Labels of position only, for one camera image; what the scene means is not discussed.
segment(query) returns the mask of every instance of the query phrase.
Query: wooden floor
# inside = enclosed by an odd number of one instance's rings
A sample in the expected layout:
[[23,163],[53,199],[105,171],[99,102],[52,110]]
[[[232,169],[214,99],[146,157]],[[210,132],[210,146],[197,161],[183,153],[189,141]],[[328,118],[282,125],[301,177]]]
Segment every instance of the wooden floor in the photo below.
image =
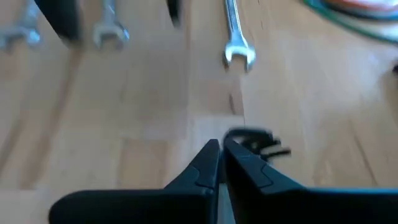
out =
[[[46,223],[81,189],[153,189],[233,126],[268,128],[293,150],[276,168],[309,186],[398,187],[393,45],[347,32],[293,0],[239,1],[257,62],[222,64],[224,1],[184,1],[180,30],[165,1],[119,1],[131,41],[93,47],[100,0],[81,2],[86,47],[44,44],[0,54],[0,223]],[[0,24],[21,0],[0,2]]]

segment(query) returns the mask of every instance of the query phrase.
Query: chrome wrench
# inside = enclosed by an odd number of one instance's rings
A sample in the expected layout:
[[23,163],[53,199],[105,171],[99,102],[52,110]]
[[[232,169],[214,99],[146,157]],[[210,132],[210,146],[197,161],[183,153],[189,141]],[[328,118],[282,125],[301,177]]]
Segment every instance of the chrome wrench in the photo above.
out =
[[21,18],[12,26],[0,30],[0,49],[11,47],[14,40],[24,38],[29,47],[40,44],[40,33],[37,30],[37,21],[40,9],[34,0],[25,0]]
[[225,62],[229,66],[233,55],[242,55],[246,57],[246,71],[248,72],[256,61],[256,50],[243,36],[236,0],[225,0],[225,4],[230,34],[229,42],[225,46]]
[[115,0],[103,0],[102,20],[94,26],[93,41],[97,48],[101,49],[103,41],[109,37],[118,38],[118,48],[130,39],[129,32],[116,16]]

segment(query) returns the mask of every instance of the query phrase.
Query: wrench handle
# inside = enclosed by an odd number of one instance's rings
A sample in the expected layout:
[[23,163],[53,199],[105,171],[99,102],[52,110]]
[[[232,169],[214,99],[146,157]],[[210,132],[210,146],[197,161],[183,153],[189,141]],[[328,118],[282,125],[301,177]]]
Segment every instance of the wrench handle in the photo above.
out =
[[231,36],[242,35],[241,22],[239,20],[239,11],[238,6],[236,5],[236,0],[225,0],[225,3]]
[[37,26],[37,19],[39,18],[40,9],[34,0],[25,0],[24,11],[19,19],[19,25],[23,27]]
[[103,0],[103,19],[108,22],[116,20],[115,0]]

